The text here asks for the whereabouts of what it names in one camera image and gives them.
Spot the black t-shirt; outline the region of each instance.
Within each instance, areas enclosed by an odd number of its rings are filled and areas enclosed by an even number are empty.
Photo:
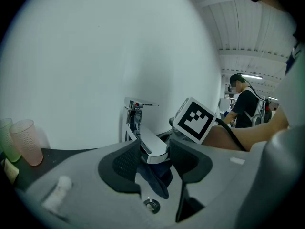
[[[245,114],[245,111],[252,117],[256,110],[257,100],[255,95],[249,90],[245,90],[239,95],[236,104],[232,109],[233,112],[238,114],[236,128],[252,126],[252,121]]]

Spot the drain plug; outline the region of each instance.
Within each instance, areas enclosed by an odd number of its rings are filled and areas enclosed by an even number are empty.
[[[146,205],[147,209],[151,211],[153,214],[157,214],[160,210],[160,204],[155,199],[148,199],[144,201],[144,204]]]

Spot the countertop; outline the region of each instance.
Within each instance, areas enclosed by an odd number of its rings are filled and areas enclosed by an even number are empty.
[[[46,172],[57,166],[63,160],[71,157],[72,155],[86,152],[92,149],[78,149],[78,150],[62,150],[62,149],[46,149],[42,148],[43,160],[42,162],[33,167],[30,166],[24,158],[20,158],[17,162],[12,163],[19,169],[19,174],[14,182],[14,187],[25,191],[31,183],[43,176]],[[5,159],[2,152],[0,161]]]

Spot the plastic cup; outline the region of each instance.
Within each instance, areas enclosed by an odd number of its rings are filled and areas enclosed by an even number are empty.
[[[0,120],[0,146],[5,156],[10,162],[16,162],[20,159],[20,153],[14,146],[10,136],[9,129],[13,125],[12,119]]]
[[[22,157],[31,166],[37,166],[41,163],[42,151],[32,120],[21,120],[13,124],[10,128],[10,135]]]

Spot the man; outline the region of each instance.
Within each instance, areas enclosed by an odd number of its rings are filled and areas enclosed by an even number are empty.
[[[234,108],[230,111],[224,119],[226,124],[229,124],[237,117],[236,128],[246,128],[252,126],[252,120],[246,113],[253,117],[258,98],[252,91],[247,90],[249,84],[245,79],[239,75],[234,74],[230,78],[230,86],[236,89],[237,93],[240,93]]]
[[[271,118],[273,118],[273,116],[275,115],[276,113],[276,108],[273,109],[273,111],[271,112]]]
[[[272,7],[278,8],[280,10],[287,11],[293,17],[297,23],[297,30],[294,34],[295,38],[298,40],[296,46],[301,48],[301,45],[305,42],[305,25],[303,9],[305,0],[251,0],[253,2],[261,1]],[[290,58],[286,62],[286,72],[294,64],[295,59],[300,55],[300,51],[296,50],[296,46],[291,53]],[[233,128],[232,132],[236,135],[238,140],[244,146],[247,151],[250,151],[253,144],[261,141],[268,141],[272,136],[288,127],[288,120],[283,112],[281,106],[277,109],[274,118],[272,118],[268,123],[263,123],[249,128],[237,129]],[[213,126],[209,134],[205,138],[204,145],[240,150],[236,143],[232,140],[228,132],[222,127]]]

